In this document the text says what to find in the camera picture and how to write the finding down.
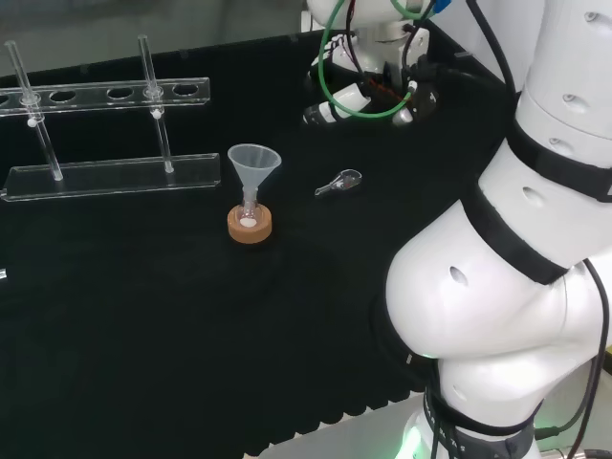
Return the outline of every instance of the clear acrylic rack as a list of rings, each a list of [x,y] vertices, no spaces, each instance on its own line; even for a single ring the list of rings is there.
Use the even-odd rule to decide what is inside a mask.
[[[0,119],[27,117],[47,163],[13,167],[0,193],[3,200],[27,201],[219,185],[219,155],[173,157],[164,121],[165,107],[207,103],[210,100],[208,78],[157,80],[147,38],[140,35],[138,40],[145,80],[34,87],[30,85],[15,42],[6,43],[19,87],[0,89]],[[130,108],[149,110],[155,124],[160,156],[71,164],[57,161],[45,115]]]

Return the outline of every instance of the black cable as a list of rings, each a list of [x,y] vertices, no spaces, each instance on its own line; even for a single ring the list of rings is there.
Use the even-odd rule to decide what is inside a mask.
[[[612,451],[603,449],[585,449],[584,455],[586,459],[612,459]]]
[[[355,49],[353,48],[353,37],[351,36],[351,21],[353,21],[353,14],[355,14],[356,1],[357,0],[351,0],[348,10],[346,11],[346,28],[344,34],[346,35],[346,44],[348,45],[348,52],[351,55],[351,59],[353,59],[353,64],[355,64],[355,68],[360,74],[360,77],[365,79],[365,74],[363,73],[360,62],[357,60],[357,55],[355,54]]]
[[[578,435],[576,436],[576,441],[572,445],[572,448],[570,449],[570,452],[568,453],[566,459],[574,459],[576,451],[578,451],[578,448],[580,447],[580,444],[584,439],[584,433],[586,432],[586,427],[588,426],[589,419],[591,418],[591,412],[593,411],[593,404],[595,404],[597,388],[600,384],[601,371],[603,370],[603,360],[605,359],[605,346],[608,341],[608,327],[610,325],[610,304],[608,301],[608,295],[605,292],[605,287],[603,287],[603,282],[601,282],[600,275],[591,263],[591,260],[584,260],[584,266],[586,266],[586,269],[593,277],[595,285],[597,286],[597,290],[600,292],[601,306],[603,308],[603,318],[601,326],[600,346],[598,354],[595,357],[595,379],[593,381],[593,386],[590,388],[588,394],[586,407],[584,408],[584,417],[582,418],[582,422],[580,423],[580,429]]]
[[[433,422],[433,441],[431,443],[431,458],[436,459],[438,455],[438,444],[440,443],[440,417],[436,416]]]
[[[425,10],[423,15],[421,16],[421,20],[419,20],[418,22],[415,23],[414,29],[412,29],[412,32],[410,33],[410,36],[408,37],[407,41],[405,42],[404,50],[402,51],[402,68],[403,68],[404,72],[406,72],[407,74],[410,73],[410,67],[408,66],[408,64],[406,62],[407,59],[408,59],[408,50],[410,49],[410,45],[414,41],[415,36],[417,36],[417,32],[423,27],[423,25],[425,24],[425,21],[427,21],[426,18],[429,16],[429,14],[431,13],[431,11],[433,10],[433,7],[435,7],[435,5],[436,5],[436,0],[431,0],[429,2],[429,5],[427,6],[427,9]]]
[[[588,394],[591,392],[592,386],[593,386],[593,381],[595,380],[595,364],[596,364],[596,358],[594,357],[591,360],[591,369],[589,370],[589,379],[588,379],[588,381],[586,383],[586,387],[584,389],[584,395],[582,396],[582,400],[580,402],[580,406],[576,410],[576,413],[574,413],[574,416],[572,416],[572,419],[570,419],[567,423],[565,423],[561,427],[554,426],[554,427],[537,428],[535,430],[535,439],[537,441],[545,440],[547,438],[559,436],[561,433],[563,433],[566,430],[569,430],[570,428],[572,428],[574,426],[574,424],[578,421],[578,419],[580,419],[580,416],[582,416],[582,412],[586,408],[586,402],[588,400]]]
[[[478,23],[478,27],[480,27],[483,35],[485,35],[485,38],[487,39],[487,42],[495,55],[497,64],[501,69],[501,75],[504,77],[504,81],[506,82],[506,91],[508,92],[508,96],[512,101],[512,108],[514,108],[516,105],[516,86],[514,85],[513,72],[510,70],[510,65],[508,64],[506,55],[504,55],[504,50],[501,48],[499,41],[497,41],[497,37],[495,36],[489,21],[487,21],[487,18],[483,14],[482,10],[480,10],[476,0],[466,0],[466,3],[468,4],[468,8],[470,8],[471,15],[474,16],[476,23]]]

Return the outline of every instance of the gray floor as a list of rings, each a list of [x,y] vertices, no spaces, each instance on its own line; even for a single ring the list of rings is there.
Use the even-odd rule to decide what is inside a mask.
[[[300,27],[301,0],[0,0],[0,40],[15,40],[29,72],[138,53],[252,40]],[[0,51],[0,76],[11,73]]]

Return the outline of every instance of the green cable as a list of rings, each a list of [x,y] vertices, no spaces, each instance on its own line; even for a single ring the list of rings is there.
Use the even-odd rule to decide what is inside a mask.
[[[423,17],[418,13],[418,12],[411,12],[408,11],[406,8],[404,8],[402,5],[400,5],[400,2],[398,0],[391,0],[391,3],[393,4],[393,6],[395,7],[395,9],[405,18],[405,19],[412,19],[413,21],[420,21],[423,19]],[[435,12],[431,12],[430,14],[427,15],[427,19],[429,19],[431,16],[433,16],[435,14]]]
[[[325,25],[325,31],[323,32],[323,38],[321,39],[321,46],[318,50],[318,81],[321,85],[321,89],[323,90],[325,97],[327,97],[330,103],[335,105],[337,108],[339,108],[343,112],[346,112],[349,115],[352,115],[353,117],[365,118],[369,120],[390,117],[391,115],[402,110],[402,108],[410,100],[410,97],[412,96],[412,93],[410,91],[408,91],[408,93],[405,95],[404,100],[402,100],[399,104],[397,104],[392,109],[387,110],[386,112],[362,113],[362,112],[356,112],[355,110],[351,110],[350,108],[345,107],[340,102],[335,100],[334,96],[332,96],[332,94],[329,92],[329,89],[327,88],[327,84],[325,84],[325,75],[323,74],[323,56],[325,55],[325,44],[327,43],[327,40],[329,39],[329,33],[332,30],[332,26],[334,25],[336,16],[338,16],[338,13],[340,11],[340,8],[342,8],[343,3],[344,3],[344,0],[338,0],[338,2],[336,3],[336,6],[334,7],[334,10],[332,11],[332,15],[330,16],[329,20],[327,21],[327,24]]]

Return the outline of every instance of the black table surface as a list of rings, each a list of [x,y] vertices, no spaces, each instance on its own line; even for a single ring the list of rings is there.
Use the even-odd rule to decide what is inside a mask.
[[[0,203],[0,457],[241,458],[423,388],[377,353],[368,307],[394,253],[492,156],[503,93],[451,80],[405,129],[307,128],[319,40],[154,57],[159,78],[211,78],[212,102],[168,109],[167,125],[174,154],[221,154],[220,187]],[[443,41],[432,53],[448,57]],[[32,83],[140,78],[131,58]],[[159,151],[146,111],[47,118],[61,163]],[[23,119],[1,120],[0,139],[0,175],[42,162]],[[260,190],[273,236],[258,247],[227,235],[240,142],[283,159]],[[316,200],[346,168],[359,189]]]

